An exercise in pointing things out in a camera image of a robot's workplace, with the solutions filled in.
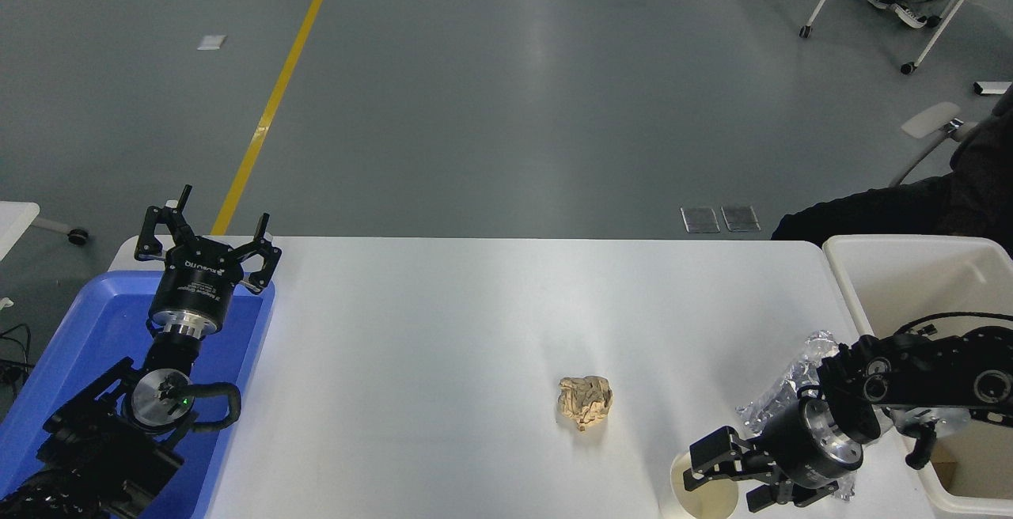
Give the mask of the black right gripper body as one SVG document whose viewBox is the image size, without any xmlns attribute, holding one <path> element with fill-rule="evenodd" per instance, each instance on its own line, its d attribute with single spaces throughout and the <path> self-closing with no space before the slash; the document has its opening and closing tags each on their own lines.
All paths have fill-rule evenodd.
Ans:
<svg viewBox="0 0 1013 519">
<path fill-rule="evenodd" d="M 826 453 L 810 428 L 810 419 L 828 411 L 824 400 L 807 397 L 792 401 L 767 421 L 760 435 L 760 448 L 789 479 L 804 489 L 820 489 L 840 477 L 840 464 Z"/>
</svg>

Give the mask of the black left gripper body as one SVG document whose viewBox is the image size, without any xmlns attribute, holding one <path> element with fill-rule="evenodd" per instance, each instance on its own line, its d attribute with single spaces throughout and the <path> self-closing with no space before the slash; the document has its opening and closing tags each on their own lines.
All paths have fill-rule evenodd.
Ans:
<svg viewBox="0 0 1013 519">
<path fill-rule="evenodd" d="M 153 324 L 167 324 L 170 317 L 187 313 L 208 324 L 223 324 L 242 267 L 227 256 L 231 246 L 200 237 L 194 248 L 177 245 L 167 252 L 166 269 L 150 306 Z"/>
</svg>

